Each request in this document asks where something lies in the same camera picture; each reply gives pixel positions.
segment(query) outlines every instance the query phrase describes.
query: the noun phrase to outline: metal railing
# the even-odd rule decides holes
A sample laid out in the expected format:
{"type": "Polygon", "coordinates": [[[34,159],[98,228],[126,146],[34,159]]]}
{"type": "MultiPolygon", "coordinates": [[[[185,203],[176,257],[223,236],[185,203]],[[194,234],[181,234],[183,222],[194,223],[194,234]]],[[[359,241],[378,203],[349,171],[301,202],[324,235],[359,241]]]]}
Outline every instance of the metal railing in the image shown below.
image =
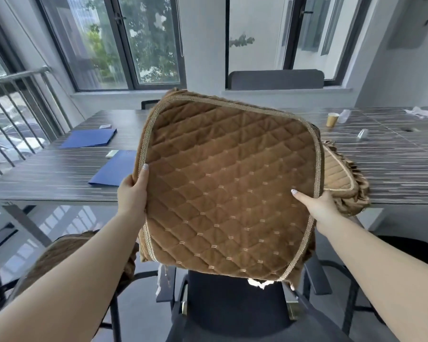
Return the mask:
{"type": "Polygon", "coordinates": [[[49,67],[0,77],[0,175],[72,129],[49,67]]]}

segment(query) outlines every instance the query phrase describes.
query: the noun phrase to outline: car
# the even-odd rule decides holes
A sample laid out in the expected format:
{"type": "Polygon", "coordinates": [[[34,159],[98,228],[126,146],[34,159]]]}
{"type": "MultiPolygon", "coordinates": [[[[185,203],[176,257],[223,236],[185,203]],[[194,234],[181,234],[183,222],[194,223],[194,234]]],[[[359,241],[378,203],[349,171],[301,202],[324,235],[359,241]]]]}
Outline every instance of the car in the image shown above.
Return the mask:
{"type": "MultiPolygon", "coordinates": [[[[30,128],[33,130],[34,134],[32,133],[32,131],[30,131],[29,127],[25,124],[25,122],[23,121],[15,122],[17,129],[22,133],[24,138],[34,138],[35,136],[37,136],[38,138],[46,138],[46,135],[41,129],[41,126],[35,119],[28,119],[27,123],[29,124],[30,128]]],[[[2,127],[2,129],[6,135],[10,137],[20,138],[19,132],[17,132],[16,128],[13,125],[8,124],[7,126],[2,127]]]]}
{"type": "MultiPolygon", "coordinates": [[[[8,138],[10,138],[10,140],[13,142],[13,144],[16,146],[19,152],[23,154],[23,156],[27,157],[32,154],[31,149],[29,149],[27,144],[22,139],[15,138],[15,137],[8,137],[8,138]]],[[[32,138],[25,138],[25,140],[35,152],[41,150],[40,143],[42,143],[43,145],[46,143],[46,140],[43,138],[36,139],[35,137],[32,137],[32,138]]],[[[11,145],[11,143],[6,139],[4,135],[0,135],[0,149],[7,155],[7,157],[11,161],[16,162],[16,161],[22,160],[20,155],[17,153],[16,149],[11,145]]],[[[7,162],[7,160],[0,152],[0,163],[4,163],[4,162],[7,162]]]]}

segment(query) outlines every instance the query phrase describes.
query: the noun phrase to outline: table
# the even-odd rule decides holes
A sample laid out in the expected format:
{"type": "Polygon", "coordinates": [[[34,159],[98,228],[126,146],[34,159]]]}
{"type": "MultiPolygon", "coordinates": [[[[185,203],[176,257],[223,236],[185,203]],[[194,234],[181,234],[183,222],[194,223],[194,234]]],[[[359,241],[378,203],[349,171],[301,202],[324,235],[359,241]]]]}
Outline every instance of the table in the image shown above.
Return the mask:
{"type": "MultiPolygon", "coordinates": [[[[328,112],[336,109],[292,110],[320,128],[322,139],[355,161],[371,183],[373,204],[428,204],[428,119],[418,120],[402,109],[353,109],[345,124],[325,127],[328,112]],[[368,138],[356,140],[363,129],[368,138]],[[408,132],[404,129],[419,129],[408,132]]],[[[108,161],[113,149],[135,150],[148,111],[100,111],[75,129],[112,124],[117,134],[107,146],[58,149],[63,137],[39,154],[0,177],[0,210],[19,228],[47,246],[50,239],[16,203],[61,205],[115,205],[116,187],[91,186],[87,181],[108,161]]]]}

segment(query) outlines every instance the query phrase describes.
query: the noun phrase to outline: paper cup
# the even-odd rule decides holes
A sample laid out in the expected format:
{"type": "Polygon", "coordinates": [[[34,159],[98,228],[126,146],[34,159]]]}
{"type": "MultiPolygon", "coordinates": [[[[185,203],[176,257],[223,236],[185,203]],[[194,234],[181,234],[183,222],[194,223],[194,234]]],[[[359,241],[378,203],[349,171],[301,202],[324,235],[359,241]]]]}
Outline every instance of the paper cup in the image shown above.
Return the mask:
{"type": "Polygon", "coordinates": [[[336,125],[338,117],[338,113],[328,113],[327,127],[334,127],[336,125]]]}

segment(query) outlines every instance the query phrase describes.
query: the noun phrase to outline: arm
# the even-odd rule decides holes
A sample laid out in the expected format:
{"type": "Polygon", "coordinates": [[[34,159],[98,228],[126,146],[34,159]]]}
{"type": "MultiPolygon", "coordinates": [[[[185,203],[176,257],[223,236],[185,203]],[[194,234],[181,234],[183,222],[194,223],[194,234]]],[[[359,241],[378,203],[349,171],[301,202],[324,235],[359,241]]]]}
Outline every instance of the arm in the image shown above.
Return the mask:
{"type": "Polygon", "coordinates": [[[317,229],[396,337],[401,342],[428,341],[428,264],[344,218],[328,192],[318,199],[292,193],[317,220],[317,229]]]}
{"type": "Polygon", "coordinates": [[[144,224],[147,166],[118,189],[119,208],[83,247],[0,312],[0,342],[90,341],[144,224]]]}

